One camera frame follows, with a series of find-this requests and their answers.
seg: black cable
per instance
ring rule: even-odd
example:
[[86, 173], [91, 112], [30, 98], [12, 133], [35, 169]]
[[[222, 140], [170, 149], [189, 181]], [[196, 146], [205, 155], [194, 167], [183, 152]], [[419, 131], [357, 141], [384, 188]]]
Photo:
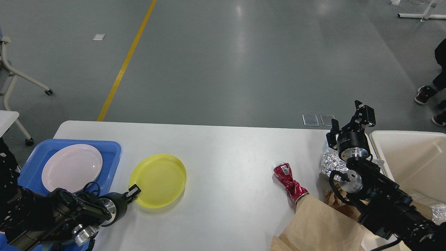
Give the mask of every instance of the black cable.
[[387, 249], [389, 247], [393, 247], [393, 246], [397, 245], [400, 242], [401, 242], [401, 239], [397, 238], [396, 241], [393, 241], [393, 242], [391, 242], [389, 244], [385, 244], [385, 245], [382, 245], [380, 247], [374, 248], [374, 249], [372, 249], [370, 251], [381, 251], [381, 250]]
[[96, 196], [99, 197], [99, 194], [101, 193], [101, 187], [99, 186], [99, 184], [96, 181], [90, 181], [88, 182], [83, 188], [82, 188], [82, 192], [85, 192], [85, 190], [87, 189], [87, 187], [91, 184], [96, 184], [96, 186], [98, 187], [98, 189], [92, 191], [92, 192], [97, 192]]
[[338, 188], [335, 185], [335, 175], [339, 175], [342, 179], [342, 177], [345, 177], [345, 173], [342, 173], [338, 170], [333, 170], [330, 173], [330, 178], [328, 180], [328, 183], [330, 183], [331, 189], [333, 190], [334, 194], [346, 205], [353, 205], [350, 201], [347, 201], [339, 192]]
[[93, 250], [93, 247], [95, 246], [95, 237], [98, 235], [98, 233], [94, 234], [90, 237], [90, 242], [88, 243], [88, 248], [85, 251], [91, 251]]

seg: sneaker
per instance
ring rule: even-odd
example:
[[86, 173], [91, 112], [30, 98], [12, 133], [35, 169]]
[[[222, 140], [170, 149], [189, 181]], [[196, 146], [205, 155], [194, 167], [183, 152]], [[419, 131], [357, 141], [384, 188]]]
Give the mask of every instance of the sneaker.
[[418, 94], [415, 96], [415, 102], [419, 103], [420, 105], [425, 105], [427, 100], [437, 93], [438, 92], [432, 89], [430, 85], [423, 85], [418, 88]]
[[446, 111], [431, 118], [432, 123], [438, 126], [446, 126]]

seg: chair leg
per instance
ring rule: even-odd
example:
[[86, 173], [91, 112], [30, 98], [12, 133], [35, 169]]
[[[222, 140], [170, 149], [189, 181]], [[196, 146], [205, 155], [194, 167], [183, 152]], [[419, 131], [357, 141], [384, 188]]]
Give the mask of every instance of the chair leg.
[[[11, 97], [12, 91], [16, 87], [17, 78], [18, 75], [14, 75], [12, 77], [11, 83], [9, 84], [9, 87], [6, 90], [6, 94], [3, 99], [3, 105], [7, 111], [11, 111], [11, 108], [9, 107], [9, 98]], [[28, 133], [28, 131], [25, 129], [25, 127], [22, 125], [22, 123], [20, 123], [18, 119], [16, 119], [16, 125], [19, 127], [20, 131], [22, 131], [23, 135], [25, 135], [25, 144], [27, 146], [32, 146], [34, 144], [34, 139], [31, 137], [31, 135]]]
[[7, 68], [9, 71], [11, 71], [11, 72], [13, 72], [13, 73], [19, 75], [20, 77], [22, 77], [22, 78], [24, 78], [24, 79], [30, 81], [31, 83], [33, 83], [33, 84], [35, 84], [35, 85], [41, 87], [42, 89], [45, 90], [45, 93], [46, 93], [47, 95], [51, 95], [51, 94], [53, 93], [53, 91], [52, 91], [48, 86], [46, 86], [46, 85], [40, 83], [39, 81], [33, 79], [32, 77], [30, 77], [30, 76], [26, 75], [25, 73], [19, 71], [18, 69], [13, 68], [13, 67], [9, 64], [9, 62], [8, 62], [8, 58], [7, 58], [8, 54], [7, 54], [7, 51], [6, 51], [6, 44], [4, 44], [4, 43], [1, 44], [1, 53], [2, 53], [2, 62], [3, 62], [3, 64], [4, 64], [4, 67], [5, 67], [5, 68]]

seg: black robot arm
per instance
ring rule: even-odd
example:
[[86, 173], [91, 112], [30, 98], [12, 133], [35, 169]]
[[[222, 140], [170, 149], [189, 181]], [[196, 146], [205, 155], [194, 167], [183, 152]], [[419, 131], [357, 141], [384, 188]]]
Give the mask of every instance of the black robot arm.
[[122, 218], [141, 192], [135, 184], [123, 194], [99, 196], [99, 185], [90, 182], [98, 190], [86, 191], [87, 184], [80, 192], [57, 188], [45, 196], [17, 184], [20, 174], [13, 162], [0, 159], [0, 231], [9, 245], [23, 251], [72, 240], [79, 246], [91, 240], [91, 250], [99, 229]]
[[[367, 159], [370, 149], [364, 129], [376, 124], [374, 110], [357, 100], [355, 105], [351, 121], [339, 129], [333, 119], [333, 128], [327, 133], [329, 146], [338, 151], [349, 169], [347, 173], [332, 171], [329, 183], [333, 191], [359, 210], [359, 223], [372, 233], [386, 239], [395, 234], [413, 251], [446, 250], [446, 223], [436, 225], [422, 216], [410, 205], [412, 198]], [[341, 177], [346, 198], [335, 187], [335, 176]]]

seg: white bin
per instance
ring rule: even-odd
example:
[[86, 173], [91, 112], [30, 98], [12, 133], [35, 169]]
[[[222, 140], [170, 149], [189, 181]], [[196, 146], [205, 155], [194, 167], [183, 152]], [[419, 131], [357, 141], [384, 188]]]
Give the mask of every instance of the white bin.
[[446, 203], [446, 134], [374, 131], [370, 134], [384, 174], [406, 192], [415, 190]]

